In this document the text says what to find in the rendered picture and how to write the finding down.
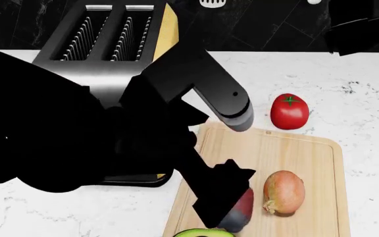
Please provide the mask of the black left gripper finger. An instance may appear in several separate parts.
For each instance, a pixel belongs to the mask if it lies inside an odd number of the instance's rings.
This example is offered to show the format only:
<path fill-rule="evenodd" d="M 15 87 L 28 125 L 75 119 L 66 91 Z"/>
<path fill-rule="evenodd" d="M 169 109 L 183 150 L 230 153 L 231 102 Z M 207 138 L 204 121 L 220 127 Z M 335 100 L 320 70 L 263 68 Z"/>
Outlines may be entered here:
<path fill-rule="evenodd" d="M 193 204 L 194 211 L 207 228 L 217 226 L 248 188 L 204 190 Z"/>

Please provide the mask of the red bell pepper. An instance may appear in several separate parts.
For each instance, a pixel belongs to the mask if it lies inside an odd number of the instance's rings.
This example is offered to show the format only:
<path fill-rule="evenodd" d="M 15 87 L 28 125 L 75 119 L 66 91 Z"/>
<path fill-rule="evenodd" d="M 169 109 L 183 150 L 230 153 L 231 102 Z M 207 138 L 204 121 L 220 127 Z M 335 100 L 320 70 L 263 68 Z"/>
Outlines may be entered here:
<path fill-rule="evenodd" d="M 249 188 L 217 226 L 227 232 L 240 232 L 251 220 L 254 194 Z"/>

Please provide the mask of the green avocado half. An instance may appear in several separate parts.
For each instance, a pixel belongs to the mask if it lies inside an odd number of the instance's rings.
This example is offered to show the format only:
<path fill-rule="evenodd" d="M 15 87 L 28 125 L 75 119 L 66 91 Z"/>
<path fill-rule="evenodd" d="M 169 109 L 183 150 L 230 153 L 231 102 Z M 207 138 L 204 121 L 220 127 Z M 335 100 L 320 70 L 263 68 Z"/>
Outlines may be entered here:
<path fill-rule="evenodd" d="M 235 237 L 231 232 L 212 228 L 192 228 L 178 232 L 173 237 Z"/>

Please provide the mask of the brown onion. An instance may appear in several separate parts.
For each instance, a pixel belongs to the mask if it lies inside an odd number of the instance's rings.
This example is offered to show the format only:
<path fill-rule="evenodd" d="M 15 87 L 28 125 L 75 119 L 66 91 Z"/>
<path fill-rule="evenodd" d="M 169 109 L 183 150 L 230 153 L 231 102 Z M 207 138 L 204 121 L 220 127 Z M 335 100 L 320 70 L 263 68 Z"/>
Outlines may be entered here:
<path fill-rule="evenodd" d="M 295 173 L 276 171 L 266 179 L 263 195 L 265 211 L 271 215 L 292 215 L 305 200 L 305 186 Z"/>

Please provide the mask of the light wooden cutting board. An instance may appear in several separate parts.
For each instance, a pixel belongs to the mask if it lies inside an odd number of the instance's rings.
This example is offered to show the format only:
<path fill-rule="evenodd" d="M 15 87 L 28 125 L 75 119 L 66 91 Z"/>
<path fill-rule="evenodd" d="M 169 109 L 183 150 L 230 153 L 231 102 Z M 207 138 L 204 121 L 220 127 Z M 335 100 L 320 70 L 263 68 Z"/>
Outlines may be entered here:
<path fill-rule="evenodd" d="M 254 169 L 250 222 L 235 237 L 351 237 L 341 147 L 332 140 L 258 128 L 234 132 L 219 122 L 199 127 L 196 150 L 208 165 L 233 159 Z M 263 186 L 272 173 L 302 179 L 305 200 L 289 217 L 263 209 Z"/>

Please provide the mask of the red tomato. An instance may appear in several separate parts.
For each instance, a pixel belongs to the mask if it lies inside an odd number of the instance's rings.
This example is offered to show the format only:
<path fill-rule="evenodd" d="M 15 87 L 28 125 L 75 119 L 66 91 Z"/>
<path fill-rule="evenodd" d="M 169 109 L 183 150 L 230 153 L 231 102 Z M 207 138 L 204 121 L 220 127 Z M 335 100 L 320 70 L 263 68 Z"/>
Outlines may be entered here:
<path fill-rule="evenodd" d="M 307 123 L 309 106 L 294 94 L 281 94 L 272 104 L 270 119 L 273 125 L 281 130 L 296 130 Z"/>

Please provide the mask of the silver two-slot toaster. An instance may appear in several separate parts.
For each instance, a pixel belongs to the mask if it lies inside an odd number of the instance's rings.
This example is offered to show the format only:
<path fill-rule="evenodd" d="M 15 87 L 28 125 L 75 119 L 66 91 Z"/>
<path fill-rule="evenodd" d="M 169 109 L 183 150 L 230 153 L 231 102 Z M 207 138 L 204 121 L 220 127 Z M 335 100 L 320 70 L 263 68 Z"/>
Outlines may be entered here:
<path fill-rule="evenodd" d="M 119 99 L 131 77 L 178 42 L 166 0 L 78 0 L 33 64 L 83 86 L 92 101 L 72 115 L 88 146 L 111 142 Z"/>

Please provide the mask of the white slotted spatula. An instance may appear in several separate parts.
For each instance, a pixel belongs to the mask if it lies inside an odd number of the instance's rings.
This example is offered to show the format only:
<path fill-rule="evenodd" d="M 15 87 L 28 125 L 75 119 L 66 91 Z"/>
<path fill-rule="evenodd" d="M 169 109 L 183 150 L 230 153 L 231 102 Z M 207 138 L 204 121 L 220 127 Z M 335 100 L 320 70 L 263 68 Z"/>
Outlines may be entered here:
<path fill-rule="evenodd" d="M 199 3 L 202 7 L 217 9 L 225 6 L 226 0 L 199 0 Z"/>

